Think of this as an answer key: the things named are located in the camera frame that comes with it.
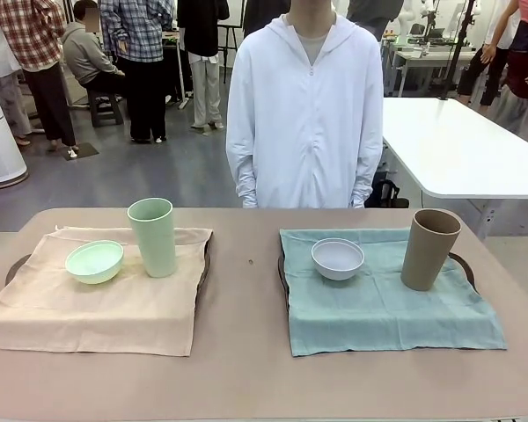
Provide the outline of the blue-grey bowl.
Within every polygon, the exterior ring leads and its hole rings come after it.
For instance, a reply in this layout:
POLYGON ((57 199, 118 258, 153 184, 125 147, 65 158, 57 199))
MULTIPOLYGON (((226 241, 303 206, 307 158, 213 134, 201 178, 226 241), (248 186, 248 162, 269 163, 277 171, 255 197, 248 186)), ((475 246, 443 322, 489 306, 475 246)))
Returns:
POLYGON ((315 269, 328 280, 344 281, 357 275, 365 256, 360 246, 342 238, 326 238, 312 246, 315 269))

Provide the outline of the person's right forearm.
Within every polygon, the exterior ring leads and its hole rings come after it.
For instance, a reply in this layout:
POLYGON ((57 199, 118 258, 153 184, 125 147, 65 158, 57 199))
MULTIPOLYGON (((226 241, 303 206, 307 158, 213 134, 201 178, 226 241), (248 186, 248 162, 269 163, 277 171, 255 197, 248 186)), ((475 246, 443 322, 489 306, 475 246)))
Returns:
POLYGON ((256 177, 253 167, 253 148, 251 146, 228 142, 226 154, 231 169, 236 193, 244 208, 257 208, 256 177))

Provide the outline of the person's white hoodie torso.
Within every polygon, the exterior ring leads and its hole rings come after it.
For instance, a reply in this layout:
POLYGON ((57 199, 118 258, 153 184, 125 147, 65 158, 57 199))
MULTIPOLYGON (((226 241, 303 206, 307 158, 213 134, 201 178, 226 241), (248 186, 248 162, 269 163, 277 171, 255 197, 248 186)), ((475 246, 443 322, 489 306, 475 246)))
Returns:
POLYGON ((360 147, 383 144, 380 47, 331 0, 290 10, 236 54, 228 142, 253 148, 257 208, 352 208, 360 147))

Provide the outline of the person's left forearm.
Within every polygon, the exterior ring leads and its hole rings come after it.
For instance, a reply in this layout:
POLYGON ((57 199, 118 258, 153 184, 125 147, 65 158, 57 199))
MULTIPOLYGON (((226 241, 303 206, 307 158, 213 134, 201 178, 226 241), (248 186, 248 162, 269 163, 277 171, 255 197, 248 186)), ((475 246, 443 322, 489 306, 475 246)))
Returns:
POLYGON ((372 183, 382 155, 383 144, 364 144, 360 147, 356 165, 355 183, 350 196, 352 208, 364 208, 370 197, 372 183))

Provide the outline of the small black stool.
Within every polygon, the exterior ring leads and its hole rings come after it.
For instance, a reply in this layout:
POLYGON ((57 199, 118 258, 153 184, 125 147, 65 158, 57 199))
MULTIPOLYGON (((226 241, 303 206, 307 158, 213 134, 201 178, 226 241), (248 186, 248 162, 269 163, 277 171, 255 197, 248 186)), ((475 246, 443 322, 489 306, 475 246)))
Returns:
POLYGON ((112 120, 114 125, 123 124, 123 116, 119 107, 119 98, 114 94, 87 91, 93 127, 101 127, 103 121, 112 120))

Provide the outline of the tall brown cup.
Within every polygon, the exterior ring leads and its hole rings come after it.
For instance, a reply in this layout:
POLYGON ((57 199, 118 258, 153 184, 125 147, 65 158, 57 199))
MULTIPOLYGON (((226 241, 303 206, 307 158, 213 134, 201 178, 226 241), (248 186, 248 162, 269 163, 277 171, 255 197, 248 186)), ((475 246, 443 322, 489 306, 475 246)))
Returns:
POLYGON ((430 290, 460 232, 461 223, 448 212, 416 211, 400 276, 403 284, 416 291, 430 290))

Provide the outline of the tall green cup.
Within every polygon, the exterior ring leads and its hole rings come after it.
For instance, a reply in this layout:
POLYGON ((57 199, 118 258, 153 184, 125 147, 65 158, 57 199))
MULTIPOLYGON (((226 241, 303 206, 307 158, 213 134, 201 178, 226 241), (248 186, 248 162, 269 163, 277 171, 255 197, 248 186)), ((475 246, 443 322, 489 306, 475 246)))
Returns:
POLYGON ((152 278, 164 278, 176 270, 173 205, 163 198, 133 203, 127 211, 144 268, 152 278))

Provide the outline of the blue plaid shirt person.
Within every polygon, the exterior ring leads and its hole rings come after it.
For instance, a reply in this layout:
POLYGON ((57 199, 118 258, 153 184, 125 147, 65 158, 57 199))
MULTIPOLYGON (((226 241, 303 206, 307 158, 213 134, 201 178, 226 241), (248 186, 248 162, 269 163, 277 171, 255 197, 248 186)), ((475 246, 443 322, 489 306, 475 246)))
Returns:
POLYGON ((100 0, 104 42, 126 79, 130 136, 161 143, 165 133, 163 32, 172 29, 173 0, 100 0))

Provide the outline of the white side table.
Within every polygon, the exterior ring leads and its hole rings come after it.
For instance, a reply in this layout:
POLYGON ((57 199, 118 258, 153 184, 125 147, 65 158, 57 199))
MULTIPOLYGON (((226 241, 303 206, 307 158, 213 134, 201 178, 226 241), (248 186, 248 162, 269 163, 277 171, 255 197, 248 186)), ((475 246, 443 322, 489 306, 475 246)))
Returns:
POLYGON ((423 193, 466 200, 485 239, 506 200, 528 200, 528 142, 455 99, 385 98, 383 136, 423 193))

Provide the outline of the green bowl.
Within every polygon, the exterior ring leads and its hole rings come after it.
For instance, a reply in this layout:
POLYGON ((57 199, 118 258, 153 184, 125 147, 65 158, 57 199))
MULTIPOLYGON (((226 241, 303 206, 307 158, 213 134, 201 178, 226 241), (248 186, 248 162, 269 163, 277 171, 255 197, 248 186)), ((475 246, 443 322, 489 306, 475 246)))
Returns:
POLYGON ((110 240, 83 244, 65 259, 66 271, 77 281, 98 285, 111 280, 121 270, 123 247, 110 240))

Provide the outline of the black top white trousers person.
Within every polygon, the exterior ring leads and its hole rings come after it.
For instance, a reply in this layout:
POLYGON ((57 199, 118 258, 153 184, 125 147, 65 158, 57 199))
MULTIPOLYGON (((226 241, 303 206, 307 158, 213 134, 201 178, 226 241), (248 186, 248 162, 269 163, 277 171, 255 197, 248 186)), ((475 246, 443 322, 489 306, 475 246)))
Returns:
POLYGON ((178 0, 180 43, 187 52, 193 80, 192 129, 201 133, 224 127, 219 110, 218 22, 229 16, 227 0, 178 0))

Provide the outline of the seated grey hoodie person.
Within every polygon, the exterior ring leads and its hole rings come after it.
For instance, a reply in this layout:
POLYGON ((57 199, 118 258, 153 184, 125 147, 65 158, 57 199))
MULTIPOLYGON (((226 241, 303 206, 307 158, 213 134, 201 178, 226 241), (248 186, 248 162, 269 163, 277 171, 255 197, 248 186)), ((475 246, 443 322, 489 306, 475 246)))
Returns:
POLYGON ((73 76, 88 91, 127 97, 124 73, 107 57, 95 32, 99 28, 99 7, 94 0, 77 0, 74 22, 61 37, 62 51, 73 76))

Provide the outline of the red plaid shirt person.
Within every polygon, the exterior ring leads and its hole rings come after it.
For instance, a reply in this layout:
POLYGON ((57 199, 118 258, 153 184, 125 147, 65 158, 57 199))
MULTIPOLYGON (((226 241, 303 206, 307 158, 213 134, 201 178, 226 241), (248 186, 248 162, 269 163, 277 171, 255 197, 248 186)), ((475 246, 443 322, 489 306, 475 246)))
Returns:
POLYGON ((33 95, 48 150, 54 152, 62 143, 69 158, 76 158, 78 146, 63 88, 61 6, 55 0, 0 0, 0 27, 33 95))

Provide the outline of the black vertical pole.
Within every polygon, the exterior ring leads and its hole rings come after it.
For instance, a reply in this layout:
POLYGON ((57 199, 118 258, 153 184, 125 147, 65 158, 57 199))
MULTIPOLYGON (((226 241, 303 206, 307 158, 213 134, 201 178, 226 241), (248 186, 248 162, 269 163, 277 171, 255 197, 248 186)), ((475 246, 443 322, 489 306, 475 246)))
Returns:
POLYGON ((471 24, 472 20, 473 20, 473 8, 474 8, 474 5, 476 3, 477 0, 467 0, 467 4, 466 4, 466 8, 465 8, 465 13, 464 15, 463 14, 460 14, 460 16, 464 16, 463 18, 460 19, 459 23, 460 23, 460 28, 459 28, 459 32, 458 32, 458 39, 457 39, 457 42, 455 43, 455 47, 454 47, 454 50, 453 50, 453 56, 451 58, 451 61, 449 63, 449 66, 448 66, 448 69, 447 69, 447 73, 446 73, 446 78, 445 78, 445 82, 444 82, 444 87, 440 93, 440 96, 439 96, 439 99, 440 100, 446 100, 447 97, 448 97, 448 93, 450 91, 450 88, 451 88, 451 85, 452 85, 452 82, 453 82, 453 78, 454 78, 454 75, 455 75, 455 72, 456 72, 456 69, 457 69, 457 66, 458 66, 458 60, 459 60, 459 56, 461 54, 461 50, 465 44, 465 39, 466 39, 466 36, 467 36, 467 28, 468 26, 471 24))

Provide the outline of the teal cloth mat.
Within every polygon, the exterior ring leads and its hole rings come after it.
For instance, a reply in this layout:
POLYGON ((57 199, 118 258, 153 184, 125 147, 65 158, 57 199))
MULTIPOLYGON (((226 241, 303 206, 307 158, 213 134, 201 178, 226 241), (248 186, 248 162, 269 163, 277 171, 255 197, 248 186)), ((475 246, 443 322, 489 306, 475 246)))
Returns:
POLYGON ((282 283, 287 293, 291 353, 406 351, 415 348, 504 350, 493 308, 467 266, 447 258, 427 292, 406 287, 401 269, 408 229, 283 229, 282 283), (347 239, 365 255, 349 280, 323 277, 312 247, 347 239))

